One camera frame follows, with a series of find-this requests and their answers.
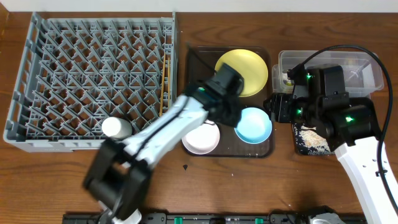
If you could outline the green orange snack wrapper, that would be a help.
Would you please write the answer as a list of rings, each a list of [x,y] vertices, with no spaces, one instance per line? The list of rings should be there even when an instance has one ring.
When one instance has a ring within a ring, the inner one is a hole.
[[[282,73],[282,80],[281,80],[281,84],[285,85],[285,86],[294,86],[294,81],[290,80],[288,78],[287,73]]]

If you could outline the light blue bowl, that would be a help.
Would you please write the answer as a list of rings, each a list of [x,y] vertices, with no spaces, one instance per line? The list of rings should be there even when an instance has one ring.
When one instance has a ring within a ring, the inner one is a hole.
[[[243,142],[260,144],[271,136],[272,122],[262,109],[245,108],[241,111],[241,120],[234,131]]]

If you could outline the white bowl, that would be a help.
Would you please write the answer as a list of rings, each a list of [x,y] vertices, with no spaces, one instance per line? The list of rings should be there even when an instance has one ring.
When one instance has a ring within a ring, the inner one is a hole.
[[[220,129],[213,121],[206,120],[201,126],[182,138],[184,147],[193,154],[203,155],[213,151],[220,141]]]

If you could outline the white cup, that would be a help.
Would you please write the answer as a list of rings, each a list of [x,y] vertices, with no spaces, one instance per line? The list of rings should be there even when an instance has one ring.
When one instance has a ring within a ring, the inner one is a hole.
[[[108,117],[101,125],[102,132],[109,138],[125,139],[132,135],[131,124],[121,118]]]

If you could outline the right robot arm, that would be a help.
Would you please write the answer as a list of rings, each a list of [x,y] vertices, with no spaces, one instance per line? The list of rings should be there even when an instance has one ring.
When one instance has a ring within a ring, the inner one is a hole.
[[[292,93],[273,93],[264,101],[271,120],[314,128],[347,173],[368,223],[397,223],[397,181],[385,152],[373,102],[352,98],[337,64],[287,72]]]

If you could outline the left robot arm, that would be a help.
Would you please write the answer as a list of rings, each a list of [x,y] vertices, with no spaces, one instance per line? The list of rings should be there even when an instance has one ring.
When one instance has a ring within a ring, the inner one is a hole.
[[[224,63],[211,78],[189,84],[171,109],[141,132],[121,141],[103,141],[83,181],[105,206],[97,223],[139,223],[133,214],[147,195],[157,163],[206,120],[236,127],[245,83]]]

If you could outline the black waste tray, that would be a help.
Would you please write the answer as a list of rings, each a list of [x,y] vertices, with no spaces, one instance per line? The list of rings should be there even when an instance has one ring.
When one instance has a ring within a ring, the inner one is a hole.
[[[290,120],[297,152],[304,156],[331,155],[347,144],[375,137],[379,127],[373,102],[366,97],[334,100],[318,97],[299,101],[290,108]]]

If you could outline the spilled rice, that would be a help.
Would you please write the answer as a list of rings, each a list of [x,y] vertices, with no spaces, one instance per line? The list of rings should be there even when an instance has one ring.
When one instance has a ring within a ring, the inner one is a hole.
[[[294,143],[297,152],[304,156],[330,155],[333,152],[326,139],[319,136],[316,128],[308,128],[301,124],[293,124]]]

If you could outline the yellow round plate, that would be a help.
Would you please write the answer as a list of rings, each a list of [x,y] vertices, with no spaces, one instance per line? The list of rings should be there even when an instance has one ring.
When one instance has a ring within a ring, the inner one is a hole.
[[[224,63],[236,70],[244,79],[240,97],[255,95],[265,87],[268,67],[257,53],[246,49],[230,50],[218,59],[215,70],[218,71]]]

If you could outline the dark brown serving tray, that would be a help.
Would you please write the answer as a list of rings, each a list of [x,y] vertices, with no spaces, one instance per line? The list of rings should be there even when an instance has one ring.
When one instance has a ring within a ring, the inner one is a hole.
[[[198,46],[190,49],[186,57],[185,83],[209,79],[213,75],[209,67],[214,67],[224,53],[235,49],[236,47],[220,46]],[[271,84],[267,82],[259,93],[241,98],[240,104],[245,108],[263,109],[263,102],[271,93]],[[220,141],[213,151],[204,154],[205,157],[265,158],[274,150],[273,134],[260,144],[248,144],[237,137],[233,127],[220,123],[217,126],[220,129]]]

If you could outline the clear plastic bin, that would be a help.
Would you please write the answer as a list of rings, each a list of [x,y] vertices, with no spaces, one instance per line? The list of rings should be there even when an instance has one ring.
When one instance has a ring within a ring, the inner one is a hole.
[[[282,73],[302,63],[314,50],[284,50],[279,53],[279,63],[272,68],[274,93],[292,93],[294,86],[281,84]],[[338,64],[343,68],[345,88],[350,97],[370,97],[374,91],[384,88],[384,78],[378,63],[365,52],[326,51],[305,64],[312,67],[322,64]]]

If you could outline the grey plastic dish rack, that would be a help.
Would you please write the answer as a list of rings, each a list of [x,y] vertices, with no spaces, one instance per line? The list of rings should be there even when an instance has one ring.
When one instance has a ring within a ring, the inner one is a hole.
[[[177,16],[48,18],[33,13],[4,141],[26,152],[96,149],[103,121],[125,119],[133,133],[159,117],[163,59],[176,98]]]

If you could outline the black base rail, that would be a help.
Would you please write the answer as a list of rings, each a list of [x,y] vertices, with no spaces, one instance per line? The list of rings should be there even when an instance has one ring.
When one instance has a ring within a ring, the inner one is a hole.
[[[62,224],[86,224],[96,223],[99,214],[96,213],[69,213],[64,214]],[[359,216],[342,216],[344,223],[367,223],[364,217]],[[167,215],[164,213],[149,213],[145,215],[139,223],[143,224],[209,224],[209,223],[226,223],[226,224],[255,224],[255,223],[307,223],[303,218],[296,218],[293,214],[272,214],[265,216],[236,216],[236,215]]]

